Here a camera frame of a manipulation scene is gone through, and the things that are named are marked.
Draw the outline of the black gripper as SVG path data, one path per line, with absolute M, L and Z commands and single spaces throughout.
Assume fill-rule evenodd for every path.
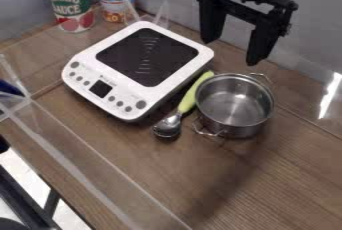
M 256 26 L 251 32 L 246 63 L 257 65 L 273 51 L 280 36 L 288 34 L 293 13 L 300 6 L 293 0 L 198 0 L 201 38 L 206 44 L 222 36 L 226 17 L 234 16 Z

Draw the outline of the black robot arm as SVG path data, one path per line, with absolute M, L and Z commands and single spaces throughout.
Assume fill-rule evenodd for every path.
M 222 36 L 226 16 L 256 26 L 246 53 L 249 66 L 265 60 L 281 36 L 289 34 L 292 16 L 300 5 L 293 0 L 198 0 L 202 41 L 209 44 Z

